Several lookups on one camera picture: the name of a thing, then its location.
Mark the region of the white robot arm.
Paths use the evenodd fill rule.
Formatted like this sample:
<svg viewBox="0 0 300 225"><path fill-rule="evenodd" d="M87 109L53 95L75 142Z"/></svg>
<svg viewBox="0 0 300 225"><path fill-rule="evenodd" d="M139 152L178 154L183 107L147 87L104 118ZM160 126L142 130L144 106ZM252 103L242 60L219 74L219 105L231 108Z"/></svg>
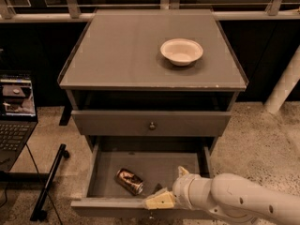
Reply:
<svg viewBox="0 0 300 225"><path fill-rule="evenodd" d="M144 208L204 211L231 225L255 225L260 218L277 225L300 225L300 197L274 191L246 178L222 173L204 178L178 168L172 190L163 188L142 201Z"/></svg>

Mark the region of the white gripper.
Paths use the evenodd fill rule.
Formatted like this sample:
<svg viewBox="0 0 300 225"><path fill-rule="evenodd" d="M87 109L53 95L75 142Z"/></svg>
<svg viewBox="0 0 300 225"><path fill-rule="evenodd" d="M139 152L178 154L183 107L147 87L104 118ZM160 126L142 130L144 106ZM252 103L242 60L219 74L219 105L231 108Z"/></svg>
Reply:
<svg viewBox="0 0 300 225"><path fill-rule="evenodd" d="M198 174L189 173L184 167L178 167L179 177L172 185L172 193L163 188L143 200L143 206L148 210L177 208L199 210L200 207L192 203L196 199L196 189L191 188L193 183L202 178Z"/></svg>

